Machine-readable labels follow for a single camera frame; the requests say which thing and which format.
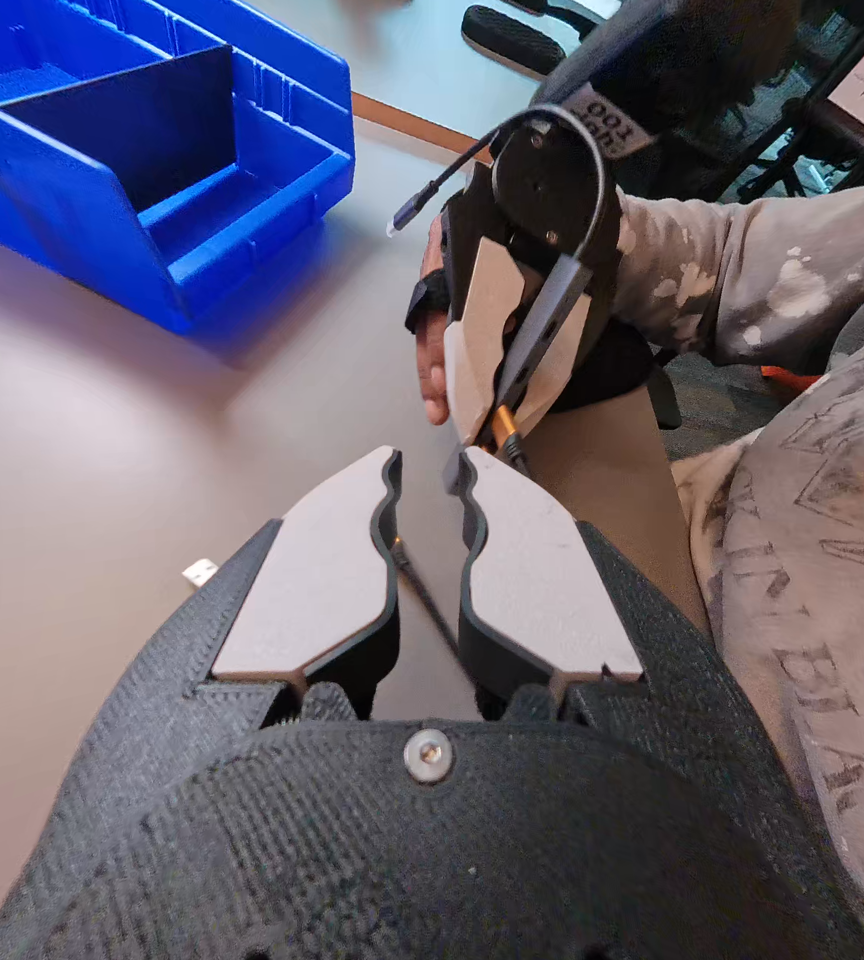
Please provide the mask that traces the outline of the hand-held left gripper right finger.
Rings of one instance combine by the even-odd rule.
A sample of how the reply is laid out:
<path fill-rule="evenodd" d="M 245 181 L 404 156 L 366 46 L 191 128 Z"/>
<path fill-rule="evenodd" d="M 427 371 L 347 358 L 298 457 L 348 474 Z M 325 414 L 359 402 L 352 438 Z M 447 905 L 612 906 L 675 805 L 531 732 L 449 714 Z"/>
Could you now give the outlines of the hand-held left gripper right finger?
<path fill-rule="evenodd" d="M 481 716 L 503 717 L 532 687 L 554 713 L 578 688 L 642 700 L 644 667 L 569 510 L 477 447 L 460 454 L 459 498 L 459 654 Z"/>

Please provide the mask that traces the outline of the person's right forearm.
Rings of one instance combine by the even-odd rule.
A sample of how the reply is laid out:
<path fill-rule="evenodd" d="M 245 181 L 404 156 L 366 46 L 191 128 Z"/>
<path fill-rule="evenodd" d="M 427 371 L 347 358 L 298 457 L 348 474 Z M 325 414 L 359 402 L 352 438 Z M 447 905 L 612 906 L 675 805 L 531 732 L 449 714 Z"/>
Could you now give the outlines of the person's right forearm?
<path fill-rule="evenodd" d="M 864 348 L 864 187 L 748 204 L 618 199 L 613 314 L 654 345 L 797 374 Z"/>

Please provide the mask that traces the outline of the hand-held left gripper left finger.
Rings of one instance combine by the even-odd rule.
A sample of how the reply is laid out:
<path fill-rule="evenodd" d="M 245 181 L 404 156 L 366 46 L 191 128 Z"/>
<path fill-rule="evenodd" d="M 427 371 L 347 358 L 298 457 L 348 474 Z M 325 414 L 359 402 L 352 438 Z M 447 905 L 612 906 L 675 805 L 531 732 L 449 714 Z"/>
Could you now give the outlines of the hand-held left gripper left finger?
<path fill-rule="evenodd" d="M 400 650 L 402 455 L 378 447 L 286 512 L 212 664 L 217 682 L 341 688 L 369 718 Z"/>

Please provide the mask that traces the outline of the blue storage bin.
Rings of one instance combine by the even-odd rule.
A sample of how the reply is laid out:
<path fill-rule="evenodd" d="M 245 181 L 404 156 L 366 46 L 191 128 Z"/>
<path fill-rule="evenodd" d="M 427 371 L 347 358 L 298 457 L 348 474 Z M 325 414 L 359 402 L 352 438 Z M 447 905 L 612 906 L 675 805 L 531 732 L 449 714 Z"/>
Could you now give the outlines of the blue storage bin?
<path fill-rule="evenodd" d="M 143 212 L 101 162 L 0 111 L 0 244 L 176 333 L 280 287 L 353 186 L 345 59 L 246 2 L 0 1 L 0 103 L 222 44 L 236 160 Z"/>

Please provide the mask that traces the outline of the grey usb hub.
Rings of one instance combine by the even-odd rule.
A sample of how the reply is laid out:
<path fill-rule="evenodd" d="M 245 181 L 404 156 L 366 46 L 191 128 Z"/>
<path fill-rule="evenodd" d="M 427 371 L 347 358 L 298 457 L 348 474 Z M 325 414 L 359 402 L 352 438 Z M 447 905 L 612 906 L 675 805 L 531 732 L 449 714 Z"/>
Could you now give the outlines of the grey usb hub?
<path fill-rule="evenodd" d="M 470 280 L 463 289 L 464 301 L 460 305 L 462 286 L 458 279 L 458 269 L 449 253 L 444 254 L 443 261 L 452 297 L 449 325 L 462 318 L 474 266 L 472 266 Z M 518 431 L 513 415 L 524 397 L 530 377 L 580 295 L 585 294 L 584 288 L 590 278 L 590 271 L 569 255 L 558 258 L 557 263 L 538 288 L 511 344 L 504 346 L 503 362 L 495 375 L 496 397 L 493 408 L 474 446 L 485 447 L 495 444 L 501 447 L 505 443 L 510 426 L 515 426 Z M 518 431 L 518 434 L 524 438 L 531 432 Z M 468 446 L 459 444 L 458 450 L 462 451 L 466 448 Z"/>

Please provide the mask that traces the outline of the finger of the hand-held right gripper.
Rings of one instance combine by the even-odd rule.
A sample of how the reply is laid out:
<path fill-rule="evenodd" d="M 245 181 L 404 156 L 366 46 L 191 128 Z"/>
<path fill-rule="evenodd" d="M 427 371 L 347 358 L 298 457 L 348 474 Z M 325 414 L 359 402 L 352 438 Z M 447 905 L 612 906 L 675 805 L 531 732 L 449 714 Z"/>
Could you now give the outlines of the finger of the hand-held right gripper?
<path fill-rule="evenodd" d="M 496 397 L 505 327 L 520 306 L 525 279 L 508 250 L 481 240 L 462 318 L 443 336 L 447 403 L 459 444 L 473 446 Z"/>
<path fill-rule="evenodd" d="M 571 378 L 591 298 L 581 294 L 532 373 L 514 412 L 518 431 L 532 431 L 558 400 Z"/>

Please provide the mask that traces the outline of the person's right hand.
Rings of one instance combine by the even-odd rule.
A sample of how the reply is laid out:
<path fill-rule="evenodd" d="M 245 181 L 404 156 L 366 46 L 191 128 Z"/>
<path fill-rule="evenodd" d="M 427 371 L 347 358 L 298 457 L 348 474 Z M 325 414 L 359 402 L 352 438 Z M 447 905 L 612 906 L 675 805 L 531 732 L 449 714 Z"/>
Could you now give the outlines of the person's right hand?
<path fill-rule="evenodd" d="M 420 279 L 443 267 L 441 253 L 441 216 L 431 222 L 420 268 Z M 415 361 L 419 389 L 426 417 L 433 426 L 442 426 L 449 419 L 444 356 L 446 311 L 423 308 L 415 328 Z"/>

